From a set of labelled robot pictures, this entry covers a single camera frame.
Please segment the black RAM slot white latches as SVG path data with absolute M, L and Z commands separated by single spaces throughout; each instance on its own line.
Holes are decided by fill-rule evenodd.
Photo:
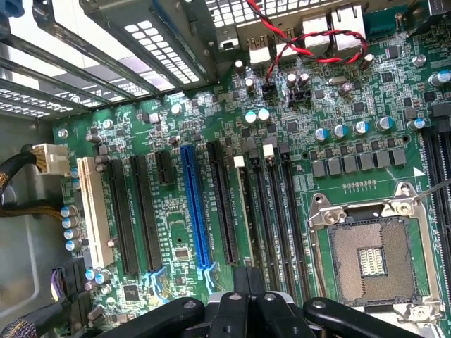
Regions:
M 272 144 L 263 145 L 264 159 L 266 162 L 266 171 L 271 190 L 271 199 L 274 209 L 275 237 L 278 242 L 278 252 L 280 266 L 283 271 L 283 282 L 286 292 L 298 300 L 297 279 L 295 272 L 295 257 L 290 246 L 289 223 L 285 212 L 282 183 L 280 180 L 278 160 L 276 159 L 276 150 Z
M 439 189 L 438 193 L 441 197 L 443 222 L 451 227 L 451 128 L 446 132 L 441 132 L 438 135 L 438 141 L 440 145 L 439 183 L 450 180 L 450 183 Z

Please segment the silver CPU socket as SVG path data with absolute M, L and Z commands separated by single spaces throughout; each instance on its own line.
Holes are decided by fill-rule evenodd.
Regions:
M 320 294 L 326 294 L 319 240 L 324 231 L 339 302 L 354 308 L 390 306 L 400 322 L 443 318 L 424 197 L 408 181 L 379 200 L 332 204 L 325 194 L 315 193 L 307 224 Z

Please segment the blue expansion slot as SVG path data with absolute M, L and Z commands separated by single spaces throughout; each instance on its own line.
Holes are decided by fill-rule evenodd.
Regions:
M 183 167 L 187 205 L 194 235 L 197 265 L 199 269 L 206 269 L 211 266 L 211 254 L 195 147 L 193 145 L 181 146 L 180 158 Z

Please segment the long black expansion slot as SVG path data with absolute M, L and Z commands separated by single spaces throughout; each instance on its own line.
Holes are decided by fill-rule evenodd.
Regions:
M 154 273 L 162 269 L 163 264 L 146 157 L 131 156 L 130 168 L 137 195 L 146 267 L 149 272 Z
M 136 275 L 139 272 L 139 263 L 123 165 L 121 160 L 112 159 L 106 167 L 123 273 L 125 275 Z
M 206 149 L 209 155 L 225 261 L 228 265 L 234 265 L 239 262 L 239 254 L 223 150 L 218 140 L 208 142 Z

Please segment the short black expansion slot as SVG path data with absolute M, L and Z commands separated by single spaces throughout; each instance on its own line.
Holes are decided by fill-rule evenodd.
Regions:
M 171 155 L 168 151 L 156 151 L 154 153 L 156 169 L 158 173 L 159 183 L 162 185 L 171 185 L 175 183 L 173 174 L 173 165 Z

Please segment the white expansion slot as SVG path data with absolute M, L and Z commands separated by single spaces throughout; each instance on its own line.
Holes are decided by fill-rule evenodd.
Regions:
M 92 157 L 78 158 L 76 162 L 92 267 L 105 268 L 114 262 L 114 257 L 107 244 L 110 232 L 101 175 Z

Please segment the thin silver locking lever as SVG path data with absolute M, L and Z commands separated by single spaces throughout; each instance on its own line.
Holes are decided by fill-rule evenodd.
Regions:
M 434 192 L 437 192 L 438 190 L 441 190 L 443 188 L 446 188 L 451 184 L 451 180 L 443 181 L 439 184 L 434 185 L 430 189 L 426 190 L 425 192 L 421 192 L 420 194 L 417 194 L 416 196 L 412 197 L 413 201 L 420 201 L 422 199 L 425 199 L 427 196 L 431 195 Z

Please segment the white power connector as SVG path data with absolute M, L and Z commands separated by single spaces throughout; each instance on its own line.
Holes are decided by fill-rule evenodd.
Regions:
M 55 144 L 38 144 L 32 147 L 37 158 L 38 175 L 70 176 L 68 147 Z

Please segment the green Dell motherboard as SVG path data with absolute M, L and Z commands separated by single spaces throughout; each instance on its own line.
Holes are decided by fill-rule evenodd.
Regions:
M 326 269 L 326 294 L 320 294 L 307 224 L 313 195 L 321 192 L 332 204 L 379 200 L 393 196 L 397 184 L 404 181 L 410 182 L 417 193 L 425 192 L 432 186 L 421 131 L 432 127 L 438 136 L 451 128 L 451 13 L 433 20 L 428 29 L 411 33 L 411 18 L 427 10 L 428 4 L 422 1 L 414 8 L 401 5 L 375 13 L 367 13 L 352 4 L 327 14 L 334 27 L 363 25 L 364 36 L 368 39 L 365 56 L 344 66 L 309 65 L 305 58 L 289 61 L 290 52 L 280 49 L 273 54 L 276 66 L 271 79 L 280 86 L 282 105 L 275 113 L 245 114 L 244 122 L 248 127 L 255 127 L 258 122 L 277 125 L 274 140 L 256 135 L 251 139 L 257 145 L 264 168 L 280 291 L 269 286 L 257 181 L 246 142 L 233 165 L 243 167 L 247 206 L 258 232 L 254 268 L 260 269 L 267 290 L 283 293 L 296 305 L 305 301 L 300 291 L 278 146 L 286 142 L 290 149 L 310 298 L 326 297 L 339 302 L 324 231 L 319 232 L 319 240 Z M 295 257 L 297 301 L 286 292 L 283 282 L 275 237 L 275 213 L 263 153 L 265 144 L 272 144 L 276 150 L 290 246 Z M 451 338 L 451 227 L 446 226 L 446 238 L 442 241 L 437 230 L 433 197 L 427 196 L 423 203 L 445 304 L 443 318 L 435 323 L 400 322 L 390 306 L 350 307 L 426 338 Z M 59 333 L 64 337 L 98 338 L 102 333 L 179 298 L 192 297 L 208 304 L 212 294 L 233 291 L 233 272 L 239 267 L 249 266 L 234 267 L 231 284 L 205 298 L 177 291 L 165 302 L 153 303 L 142 312 L 137 312 L 133 304 L 123 303 L 118 295 L 109 291 L 106 273 L 98 273 L 95 277 L 98 287 L 89 293 L 91 308 L 86 327 L 74 335 L 64 335 L 62 329 Z

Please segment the open grey PC case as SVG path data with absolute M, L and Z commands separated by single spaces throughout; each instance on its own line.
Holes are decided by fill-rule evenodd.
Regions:
M 56 223 L 54 266 L 31 265 L 32 278 L 50 290 L 52 270 L 63 269 L 69 309 L 57 327 L 64 335 L 84 330 L 95 277 L 106 273 L 109 291 L 142 312 L 177 291 L 205 298 L 232 282 L 233 268 L 249 258 L 237 173 L 233 161 L 252 136 L 272 141 L 277 125 L 245 125 L 246 113 L 275 113 L 281 89 L 271 75 L 273 54 L 309 65 L 350 65 L 366 53 L 364 27 L 334 27 L 325 6 L 320 23 L 277 22 L 260 0 L 32 0 L 33 38 L 13 34 L 0 14 L 0 114 L 57 123 L 45 144 L 68 147 L 70 176 L 38 175 L 33 145 L 0 155 L 0 216 Z M 93 61 L 76 65 L 37 43 L 41 35 Z M 228 265 L 206 144 L 223 150 L 239 262 Z M 211 266 L 199 269 L 187 205 L 180 148 L 193 145 L 199 168 Z M 154 153 L 171 155 L 175 183 L 159 183 Z M 163 267 L 146 267 L 130 157 L 145 156 Z M 92 157 L 101 175 L 114 262 L 93 268 L 76 160 Z M 139 272 L 125 275 L 113 214 L 107 163 L 123 165 Z

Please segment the blue card retention clip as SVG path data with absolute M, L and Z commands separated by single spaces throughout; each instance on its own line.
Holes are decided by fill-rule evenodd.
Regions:
M 7 18 L 20 18 L 25 13 L 23 0 L 0 0 L 0 14 Z

